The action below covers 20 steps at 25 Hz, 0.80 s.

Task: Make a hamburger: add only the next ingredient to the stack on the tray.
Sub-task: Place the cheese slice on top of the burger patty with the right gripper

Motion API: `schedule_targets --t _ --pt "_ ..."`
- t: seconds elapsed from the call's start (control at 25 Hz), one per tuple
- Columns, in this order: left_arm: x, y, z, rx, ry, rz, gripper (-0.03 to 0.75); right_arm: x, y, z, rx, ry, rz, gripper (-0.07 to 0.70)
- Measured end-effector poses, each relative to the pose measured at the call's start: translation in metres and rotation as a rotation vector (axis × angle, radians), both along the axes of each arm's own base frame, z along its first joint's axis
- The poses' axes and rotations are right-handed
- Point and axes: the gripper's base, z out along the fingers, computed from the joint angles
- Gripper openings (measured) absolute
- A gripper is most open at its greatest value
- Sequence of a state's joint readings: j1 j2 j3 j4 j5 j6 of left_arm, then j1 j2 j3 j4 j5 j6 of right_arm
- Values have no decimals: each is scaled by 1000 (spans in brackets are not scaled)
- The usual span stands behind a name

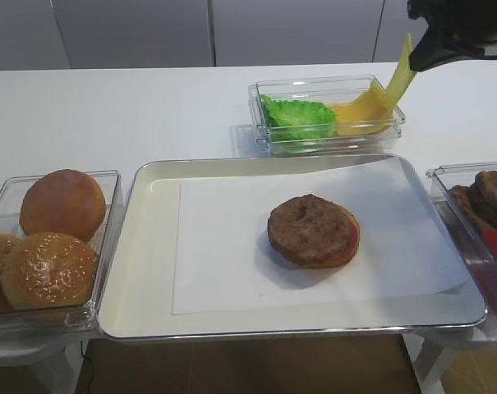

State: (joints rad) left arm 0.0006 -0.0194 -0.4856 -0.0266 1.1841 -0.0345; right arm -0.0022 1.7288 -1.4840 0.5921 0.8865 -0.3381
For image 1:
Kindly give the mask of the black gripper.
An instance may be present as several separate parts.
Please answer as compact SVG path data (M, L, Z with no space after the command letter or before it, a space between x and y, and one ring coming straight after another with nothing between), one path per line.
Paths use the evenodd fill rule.
M497 60L497 0L409 1L407 14L427 24L409 55L412 71L463 60Z

